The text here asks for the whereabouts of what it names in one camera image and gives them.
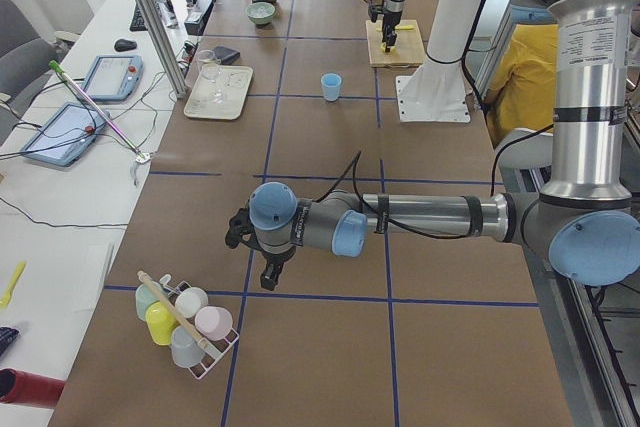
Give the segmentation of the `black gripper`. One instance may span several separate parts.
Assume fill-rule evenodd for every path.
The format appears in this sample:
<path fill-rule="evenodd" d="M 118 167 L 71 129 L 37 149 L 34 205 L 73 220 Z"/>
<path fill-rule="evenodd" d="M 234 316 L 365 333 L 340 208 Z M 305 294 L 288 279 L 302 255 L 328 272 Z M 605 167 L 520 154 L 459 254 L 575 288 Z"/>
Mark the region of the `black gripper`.
<path fill-rule="evenodd" d="M 397 33 L 395 32 L 399 24 L 403 12 L 403 1 L 398 0 L 382 0 L 376 4 L 373 0 L 369 1 L 368 15 L 371 22 L 375 23 L 379 18 L 382 19 L 382 44 L 393 47 L 396 43 Z"/>
<path fill-rule="evenodd" d="M 268 262 L 260 275 L 260 285 L 261 288 L 265 290 L 276 289 L 284 263 L 289 261 L 296 251 L 295 246 L 287 247 L 281 253 L 272 253 L 265 250 L 258 242 L 255 228 L 249 217 L 248 205 L 241 207 L 238 212 L 229 219 L 225 244 L 231 249 L 235 249 L 242 244 L 262 254 Z"/>

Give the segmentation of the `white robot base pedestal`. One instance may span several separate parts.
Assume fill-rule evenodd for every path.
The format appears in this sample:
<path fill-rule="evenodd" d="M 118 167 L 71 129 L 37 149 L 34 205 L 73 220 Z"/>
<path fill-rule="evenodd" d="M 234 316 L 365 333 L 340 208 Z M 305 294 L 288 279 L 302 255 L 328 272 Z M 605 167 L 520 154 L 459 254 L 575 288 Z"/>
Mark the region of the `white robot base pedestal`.
<path fill-rule="evenodd" d="M 402 122 L 467 123 L 462 66 L 482 0 L 439 0 L 423 64 L 396 78 Z"/>

